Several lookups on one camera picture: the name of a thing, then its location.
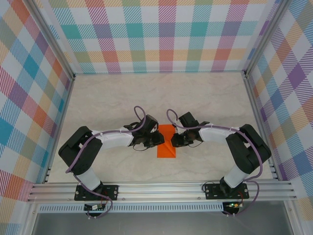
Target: table surface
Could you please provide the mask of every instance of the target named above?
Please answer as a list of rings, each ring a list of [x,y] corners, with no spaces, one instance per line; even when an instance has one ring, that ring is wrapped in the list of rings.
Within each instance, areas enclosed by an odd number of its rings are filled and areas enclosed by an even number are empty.
[[[81,126],[112,130],[137,121],[140,105],[160,124],[169,124],[168,108],[190,111],[199,122],[238,127],[256,121],[239,72],[79,75],[76,77],[58,148]],[[176,149],[176,158],[157,158],[157,147],[144,152],[130,147],[100,151],[92,168],[102,181],[219,180],[234,166],[227,145],[205,142]],[[66,164],[54,158],[49,182],[76,182]],[[260,178],[271,179],[268,163]]]

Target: black cable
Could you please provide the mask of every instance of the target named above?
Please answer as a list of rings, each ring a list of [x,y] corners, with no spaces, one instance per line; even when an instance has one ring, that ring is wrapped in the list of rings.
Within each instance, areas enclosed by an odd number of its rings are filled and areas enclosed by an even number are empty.
[[[143,150],[137,150],[137,149],[135,149],[135,145],[133,145],[133,150],[139,151],[139,152],[146,151],[148,148],[149,148],[149,147],[147,147],[147,148],[145,148],[145,149],[143,149]]]
[[[204,185],[205,185],[206,183],[209,183],[209,182],[211,182],[212,184],[215,184],[213,181],[207,181],[207,182],[205,182],[205,183],[202,185],[202,191],[203,191],[203,192],[205,192],[205,190],[204,190],[204,188],[203,188]]]
[[[196,146],[190,146],[190,145],[188,145],[189,147],[191,147],[191,148],[195,148],[195,147],[198,147],[200,144],[202,144],[203,142],[201,142],[201,143],[199,143],[198,145],[196,145]]]

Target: plaid wall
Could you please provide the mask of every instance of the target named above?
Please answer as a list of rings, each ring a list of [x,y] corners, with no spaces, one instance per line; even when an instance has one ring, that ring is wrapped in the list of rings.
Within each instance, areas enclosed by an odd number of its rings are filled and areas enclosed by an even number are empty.
[[[69,62],[83,73],[241,71],[275,2],[40,1]]]
[[[251,82],[273,155],[313,234],[313,1],[293,0]]]
[[[45,173],[70,79],[22,0],[0,6],[0,235],[13,235]]]
[[[247,69],[247,67],[248,67],[248,65],[249,65],[249,63],[251,61],[251,58],[253,57],[253,55],[255,53],[256,48],[259,46],[259,44],[261,42],[261,39],[263,38],[264,33],[268,29],[270,21],[272,20],[273,16],[276,13],[276,10],[277,10],[278,5],[279,5],[280,2],[281,2],[281,0],[275,0],[275,3],[273,5],[272,9],[270,10],[270,13],[269,13],[268,17],[266,18],[266,21],[265,21],[265,23],[264,23],[264,25],[263,25],[263,27],[262,27],[262,29],[261,29],[257,39],[254,42],[253,48],[250,51],[250,54],[248,56],[248,59],[246,60],[246,63],[244,65],[244,67],[243,67],[243,70]]]

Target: orange square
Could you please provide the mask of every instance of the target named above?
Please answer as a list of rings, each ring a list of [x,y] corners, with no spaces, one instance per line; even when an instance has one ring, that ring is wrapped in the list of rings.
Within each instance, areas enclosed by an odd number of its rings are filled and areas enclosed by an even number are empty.
[[[60,65],[58,60],[54,61],[54,64],[53,64],[52,68],[55,71],[55,73],[58,75],[58,77],[60,77],[60,74],[62,73],[63,69],[62,69],[62,66]]]
[[[171,138],[175,134],[175,128],[173,125],[159,125],[159,132],[164,136],[164,143],[157,146],[158,158],[175,158],[176,148],[172,146]]]
[[[85,0],[87,7],[104,7],[103,0]]]
[[[105,62],[118,62],[116,51],[103,51],[102,54]]]
[[[176,6],[177,0],[159,0],[159,6]]]
[[[37,107],[36,113],[34,115],[34,121],[40,125],[41,127],[44,126],[45,118],[47,116],[47,113],[40,107]]]
[[[158,50],[146,50],[145,51],[146,61],[159,61],[160,55]]]
[[[174,50],[160,50],[160,61],[173,61]]]
[[[215,60],[228,60],[231,49],[217,49]]]
[[[201,60],[214,60],[215,54],[215,49],[204,49],[202,50]]]
[[[24,179],[12,174],[3,196],[17,200],[20,195],[23,182]]]
[[[26,6],[24,5],[22,0],[14,0],[11,3],[16,14],[19,16],[22,23],[25,23],[29,17],[29,11],[27,10]]]
[[[229,54],[229,60],[242,60],[246,52],[245,48],[233,48]]]

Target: purple cable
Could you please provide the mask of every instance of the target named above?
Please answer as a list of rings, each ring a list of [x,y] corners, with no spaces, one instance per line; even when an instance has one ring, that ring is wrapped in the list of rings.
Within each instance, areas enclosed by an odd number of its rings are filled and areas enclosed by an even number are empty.
[[[245,179],[245,181],[248,181],[248,180],[252,180],[252,179],[256,179],[258,177],[261,176],[262,172],[263,172],[263,162],[262,162],[262,159],[261,159],[261,156],[258,152],[258,150],[256,149],[256,147],[254,146],[254,144],[252,143],[252,141],[244,134],[242,133],[241,131],[237,130],[237,129],[234,129],[234,128],[230,128],[230,127],[226,127],[226,126],[217,126],[217,125],[206,125],[206,126],[195,126],[195,127],[183,127],[183,126],[179,126],[177,125],[176,123],[174,123],[170,116],[169,116],[169,111],[173,112],[175,114],[176,117],[178,117],[177,113],[173,110],[173,109],[168,109],[166,111],[166,115],[167,115],[167,118],[169,119],[169,121],[176,127],[180,128],[180,129],[185,129],[185,130],[192,130],[192,129],[199,129],[199,128],[216,128],[216,129],[222,129],[222,130],[230,130],[230,131],[234,131],[234,132],[237,132],[238,134],[240,134],[241,136],[243,136],[245,138],[245,140],[250,144],[250,146],[252,147],[253,151],[255,152],[257,158],[258,158],[258,161],[259,161],[259,164],[260,164],[260,171],[259,173],[256,175],[256,176],[252,176],[250,178],[247,178]]]
[[[107,196],[105,196],[105,195],[102,195],[102,194],[100,194],[100,193],[97,193],[97,192],[94,192],[94,191],[90,190],[89,188],[87,188],[87,187],[80,181],[80,179],[78,179],[78,177],[77,177],[76,175],[73,175],[73,176],[74,176],[74,178],[75,178],[79,183],[81,183],[81,185],[83,186],[83,188],[84,188],[85,190],[87,190],[88,192],[90,192],[90,193],[92,193],[92,194],[94,194],[94,195],[97,195],[97,196],[99,196],[99,197],[103,197],[104,199],[109,200],[110,203],[111,203],[109,209],[107,209],[105,212],[101,213],[101,214],[98,215],[97,217],[92,217],[92,216],[90,216],[90,215],[89,215],[89,211],[87,211],[87,215],[89,216],[89,218],[98,219],[98,218],[101,218],[101,217],[105,216],[107,213],[109,213],[109,211],[113,208],[113,201],[112,201],[112,199],[110,199],[109,197],[107,197]]]
[[[245,138],[245,140],[250,144],[250,146],[252,147],[253,151],[255,152],[258,160],[259,160],[259,164],[260,164],[260,172],[256,175],[256,176],[252,176],[250,178],[247,178],[245,179],[244,181],[247,182],[247,183],[255,183],[256,186],[257,186],[257,192],[255,194],[255,197],[254,199],[252,200],[251,204],[249,205],[249,207],[251,207],[251,205],[254,204],[254,202],[256,201],[256,199],[258,198],[259,196],[259,192],[260,192],[260,186],[259,184],[256,182],[256,181],[252,181],[252,179],[256,179],[258,177],[260,177],[260,175],[262,174],[263,172],[263,162],[262,162],[262,159],[261,159],[261,156],[258,152],[258,150],[256,149],[256,147],[254,146],[254,144],[252,143],[252,141],[244,134],[242,133],[241,131],[237,130],[237,129],[234,129],[234,128],[229,128],[229,127],[225,127],[225,126],[217,126],[217,125],[206,125],[206,126],[196,126],[196,127],[183,127],[183,126],[179,126],[177,125],[176,123],[174,123],[170,116],[169,116],[169,111],[171,111],[172,113],[175,114],[176,116],[176,120],[178,120],[178,115],[177,113],[173,110],[173,109],[168,109],[166,111],[166,115],[167,115],[167,118],[169,119],[169,121],[176,127],[180,128],[180,129],[185,129],[185,130],[192,130],[192,129],[199,129],[199,128],[216,128],[216,129],[222,129],[222,130],[231,130],[231,131],[234,131],[238,134],[240,134],[241,136],[243,136]],[[244,209],[243,211],[237,213],[237,214],[242,214],[243,212],[245,212],[249,207],[247,207],[246,209]]]
[[[136,108],[141,109],[142,112],[143,112],[143,115],[144,115],[144,117],[143,117],[143,122],[142,122],[142,124],[141,124],[138,128],[136,128],[136,129],[134,129],[134,130],[131,130],[131,131],[119,131],[119,130],[103,131],[103,132],[100,132],[100,133],[97,133],[97,134],[91,136],[91,137],[84,143],[84,145],[82,146],[82,148],[79,150],[79,152],[78,152],[76,158],[74,159],[74,161],[72,162],[72,164],[69,166],[69,168],[66,170],[65,173],[69,173],[69,172],[73,169],[73,167],[74,167],[75,164],[77,163],[77,161],[78,161],[80,155],[82,154],[83,150],[86,148],[86,146],[88,145],[88,143],[89,143],[93,138],[96,138],[97,136],[100,136],[100,135],[103,135],[103,134],[108,134],[108,133],[132,133],[132,132],[135,132],[135,131],[139,130],[141,127],[143,127],[143,125],[145,124],[145,121],[146,121],[146,113],[145,113],[145,111],[143,110],[143,108],[141,108],[140,106],[136,105],[136,106],[134,107],[134,112],[135,112],[135,114],[136,114],[136,116],[137,116],[138,118],[139,118],[139,115],[137,114]]]
[[[82,146],[82,148],[81,148],[80,151],[78,152],[76,158],[74,159],[74,161],[72,162],[72,164],[69,166],[69,168],[66,170],[65,173],[71,172],[71,170],[73,169],[73,167],[74,167],[75,164],[77,163],[77,161],[78,161],[80,155],[82,154],[83,150],[85,149],[85,147],[88,145],[88,143],[89,143],[92,139],[96,138],[97,136],[100,136],[100,135],[103,135],[103,134],[108,134],[108,133],[132,133],[132,132],[135,132],[135,131],[139,130],[141,127],[143,127],[143,125],[144,125],[145,122],[146,122],[146,113],[145,113],[145,111],[143,110],[143,108],[141,108],[140,106],[136,105],[136,106],[134,107],[134,112],[135,112],[136,116],[139,118],[139,120],[141,120],[141,119],[140,119],[140,117],[139,117],[139,115],[138,115],[138,113],[137,113],[137,111],[136,111],[136,108],[139,108],[139,109],[143,112],[143,122],[142,122],[142,124],[141,124],[138,128],[136,128],[136,129],[134,129],[134,130],[130,130],[130,131],[119,131],[119,130],[103,131],[103,132],[100,132],[100,133],[97,133],[97,134],[91,136],[91,137],[84,143],[84,145]],[[113,201],[112,201],[112,199],[110,199],[109,197],[104,196],[104,195],[102,195],[102,194],[100,194],[100,193],[97,193],[97,192],[94,192],[94,191],[90,190],[89,188],[87,188],[87,187],[78,179],[78,177],[77,177],[76,175],[73,174],[73,176],[75,177],[75,179],[76,179],[79,183],[81,183],[82,187],[83,187],[85,190],[87,190],[88,192],[90,192],[90,193],[92,193],[92,194],[94,194],[94,195],[97,195],[97,196],[99,196],[99,197],[103,197],[103,198],[105,198],[105,199],[107,199],[107,200],[110,201],[111,205],[110,205],[109,209],[107,209],[105,212],[101,213],[101,215],[97,216],[96,218],[101,218],[101,217],[105,216],[105,215],[112,209],[112,207],[113,207]]]

